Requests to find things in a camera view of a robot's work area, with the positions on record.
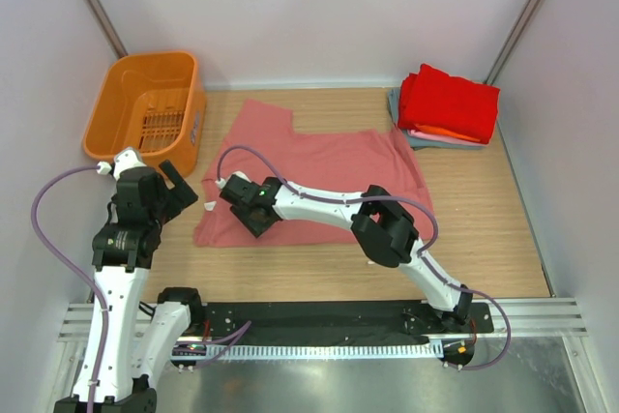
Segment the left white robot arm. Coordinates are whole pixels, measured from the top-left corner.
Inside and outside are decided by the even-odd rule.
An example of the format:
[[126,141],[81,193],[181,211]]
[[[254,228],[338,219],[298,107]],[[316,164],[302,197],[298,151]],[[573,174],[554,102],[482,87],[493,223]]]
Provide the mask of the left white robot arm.
[[163,227],[193,205],[197,194],[174,165],[145,165],[133,152],[116,157],[116,192],[92,241],[95,305],[83,363],[57,412],[153,412],[157,384],[182,336],[205,323],[199,292],[167,287],[140,341],[139,303]]

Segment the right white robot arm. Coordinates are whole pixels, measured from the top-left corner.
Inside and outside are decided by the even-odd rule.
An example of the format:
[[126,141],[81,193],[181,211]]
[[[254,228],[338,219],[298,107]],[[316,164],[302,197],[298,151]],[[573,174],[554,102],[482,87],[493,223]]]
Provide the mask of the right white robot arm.
[[452,278],[428,249],[437,222],[423,205],[371,185],[366,192],[330,192],[268,177],[257,184],[244,173],[219,179],[220,198],[256,238],[279,221],[310,221],[349,231],[375,264],[401,271],[419,287],[444,330],[471,318],[472,293]]

